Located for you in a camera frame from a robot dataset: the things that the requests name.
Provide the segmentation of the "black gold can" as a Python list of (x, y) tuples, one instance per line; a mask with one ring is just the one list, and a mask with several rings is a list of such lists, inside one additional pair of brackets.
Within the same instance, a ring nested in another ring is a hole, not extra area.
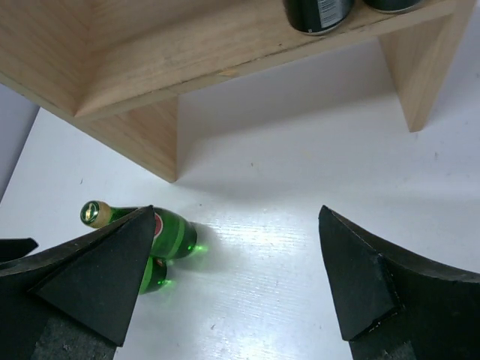
[(289, 24), (299, 32), (312, 35), (339, 26), (354, 4), (353, 0), (283, 0)]
[(409, 11), (421, 2), (422, 0), (364, 0), (368, 7), (384, 14)]

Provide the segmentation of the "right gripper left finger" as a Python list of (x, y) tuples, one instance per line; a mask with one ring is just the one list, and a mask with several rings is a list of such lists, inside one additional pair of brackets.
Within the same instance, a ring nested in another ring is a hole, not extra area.
[(113, 359), (155, 231), (152, 206), (39, 253), (1, 240), (1, 358)]

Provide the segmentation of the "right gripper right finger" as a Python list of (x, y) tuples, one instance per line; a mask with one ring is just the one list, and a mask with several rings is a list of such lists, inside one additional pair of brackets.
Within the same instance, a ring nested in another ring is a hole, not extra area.
[(319, 242), (354, 359), (478, 359), (479, 274), (420, 256), (323, 206)]

